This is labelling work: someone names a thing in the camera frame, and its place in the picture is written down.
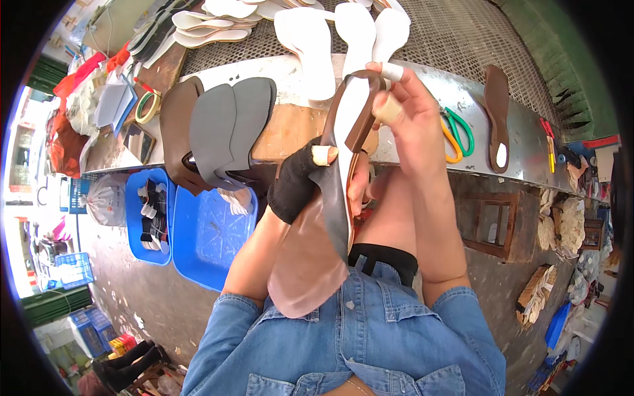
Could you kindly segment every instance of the scissors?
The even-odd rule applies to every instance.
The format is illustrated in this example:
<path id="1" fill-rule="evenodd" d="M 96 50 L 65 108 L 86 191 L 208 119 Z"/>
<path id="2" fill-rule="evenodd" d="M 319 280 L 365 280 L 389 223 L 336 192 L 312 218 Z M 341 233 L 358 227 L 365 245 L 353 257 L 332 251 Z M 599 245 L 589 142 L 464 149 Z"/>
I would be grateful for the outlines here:
<path id="1" fill-rule="evenodd" d="M 454 113 L 448 107 L 444 108 L 443 115 L 445 117 L 447 117 L 447 119 L 449 120 L 449 125 L 451 127 L 451 133 L 453 134 L 453 137 L 455 137 L 456 142 L 458 143 L 458 146 L 460 147 L 460 151 L 462 152 L 462 155 L 463 156 L 470 156 L 471 154 L 473 154 L 473 152 L 474 152 L 474 135 L 473 135 L 473 133 L 471 133 L 471 128 L 469 127 L 469 125 L 459 115 Z M 465 150 L 464 146 L 462 145 L 462 141 L 460 140 L 460 135 L 458 133 L 458 127 L 456 126 L 456 121 L 458 121 L 458 123 L 460 125 L 462 125 L 462 127 L 465 130 L 465 132 L 467 133 L 467 137 L 469 139 L 469 150 Z"/>
<path id="2" fill-rule="evenodd" d="M 546 140 L 548 141 L 548 167 L 550 173 L 555 173 L 555 135 L 550 127 L 550 122 L 540 117 L 541 127 L 546 132 Z"/>
<path id="3" fill-rule="evenodd" d="M 449 163 L 458 163 L 462 161 L 462 150 L 460 149 L 458 142 L 456 142 L 456 139 L 451 135 L 451 132 L 449 131 L 449 129 L 447 129 L 447 125 L 444 124 L 442 115 L 440 116 L 440 124 L 443 127 L 444 136 L 447 138 L 449 143 L 451 143 L 451 146 L 453 147 L 453 151 L 455 151 L 456 153 L 455 158 L 451 158 L 449 155 L 445 154 L 444 156 L 446 161 Z"/>

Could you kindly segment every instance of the worktable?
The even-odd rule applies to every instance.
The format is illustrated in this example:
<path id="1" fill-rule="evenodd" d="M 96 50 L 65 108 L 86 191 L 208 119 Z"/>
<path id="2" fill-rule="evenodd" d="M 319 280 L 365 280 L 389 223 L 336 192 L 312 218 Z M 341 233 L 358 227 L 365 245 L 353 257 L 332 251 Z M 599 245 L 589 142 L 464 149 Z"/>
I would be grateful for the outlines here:
<path id="1" fill-rule="evenodd" d="M 332 61 L 337 85 L 341 82 L 341 70 L 345 55 L 333 54 Z M 444 72 L 416 63 L 393 61 L 393 63 L 413 69 L 441 107 L 449 107 L 461 116 L 471 127 L 475 140 L 474 153 L 456 164 L 447 163 L 447 169 L 475 175 L 499 176 L 535 186 L 545 186 L 572 193 L 568 183 L 565 164 L 555 164 L 555 173 L 548 168 L 548 145 L 546 134 L 540 125 L 540 116 L 513 99 L 508 108 L 509 161 L 504 174 L 493 172 L 489 166 L 488 144 L 491 124 L 482 107 L 484 86 L 461 76 Z M 277 100 L 274 117 L 262 133 L 252 150 L 252 158 L 257 163 L 280 162 L 308 139 L 320 133 L 330 101 L 314 102 L 302 96 L 302 68 L 294 56 L 274 56 L 244 60 L 236 63 L 202 70 L 188 76 L 197 75 L 205 89 L 219 84 L 234 84 L 249 77 L 269 77 L 277 84 Z M 275 125 L 275 113 L 280 114 Z M 142 125 L 146 132 L 157 138 L 157 145 L 147 166 L 162 165 L 163 153 L 160 142 L 159 117 Z M 453 149 L 445 139 L 445 150 L 453 156 Z M 399 158 L 390 128 L 382 126 L 378 131 L 378 147 L 370 155 L 370 160 L 379 165 L 398 165 Z M 112 134 L 102 136 L 92 147 L 88 158 L 87 171 L 96 172 L 123 168 L 140 167 L 141 163 L 123 147 Z"/>

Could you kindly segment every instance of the masking tape roll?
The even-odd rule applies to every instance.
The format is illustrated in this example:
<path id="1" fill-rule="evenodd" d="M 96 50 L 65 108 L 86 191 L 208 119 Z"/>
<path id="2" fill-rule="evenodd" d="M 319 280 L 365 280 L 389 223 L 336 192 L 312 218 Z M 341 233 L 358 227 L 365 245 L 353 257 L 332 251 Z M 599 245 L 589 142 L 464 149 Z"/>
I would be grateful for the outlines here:
<path id="1" fill-rule="evenodd" d="M 143 106 L 145 106 L 145 102 L 147 102 L 150 99 L 150 97 L 154 98 L 152 102 L 152 106 L 150 107 L 150 111 L 145 116 L 141 117 L 141 111 L 143 110 Z M 143 95 L 143 97 L 141 98 L 141 100 L 139 100 L 139 104 L 136 106 L 136 111 L 134 112 L 134 119 L 139 124 L 146 124 L 157 113 L 157 110 L 159 109 L 159 104 L 160 104 L 159 91 L 155 89 L 154 92 L 149 92 L 149 91 L 146 92 L 145 95 Z"/>

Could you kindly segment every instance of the black shorts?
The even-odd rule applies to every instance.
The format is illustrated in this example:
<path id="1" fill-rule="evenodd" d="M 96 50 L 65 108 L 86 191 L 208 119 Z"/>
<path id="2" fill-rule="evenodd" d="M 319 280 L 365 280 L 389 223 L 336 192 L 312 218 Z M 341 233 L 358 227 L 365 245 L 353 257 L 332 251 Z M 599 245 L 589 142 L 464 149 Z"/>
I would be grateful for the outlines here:
<path id="1" fill-rule="evenodd" d="M 403 286 L 411 287 L 414 276 L 418 272 L 416 257 L 404 250 L 373 243 L 355 243 L 348 255 L 348 265 L 354 267 L 360 255 L 367 257 L 361 272 L 368 276 L 372 275 L 377 261 L 384 262 L 398 272 Z"/>

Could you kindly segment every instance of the orange-handled scissors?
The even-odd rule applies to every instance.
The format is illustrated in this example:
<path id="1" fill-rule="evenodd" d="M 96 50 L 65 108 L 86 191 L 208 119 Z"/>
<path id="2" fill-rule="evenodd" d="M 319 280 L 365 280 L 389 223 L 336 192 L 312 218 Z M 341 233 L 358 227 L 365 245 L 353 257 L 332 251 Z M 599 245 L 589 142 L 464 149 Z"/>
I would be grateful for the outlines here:
<path id="1" fill-rule="evenodd" d="M 447 125 L 444 124 L 442 116 L 440 117 L 440 124 L 443 127 L 444 136 L 447 138 L 447 140 L 449 140 L 449 143 L 451 143 L 451 146 L 453 147 L 453 151 L 456 153 L 456 157 L 454 157 L 454 158 L 451 158 L 449 155 L 447 155 L 445 153 L 445 155 L 444 155 L 445 159 L 449 163 L 458 163 L 458 162 L 462 161 L 462 150 L 460 149 L 460 146 L 458 145 L 458 142 L 456 141 L 456 138 L 453 137 L 453 135 L 451 134 L 451 132 L 447 128 Z"/>

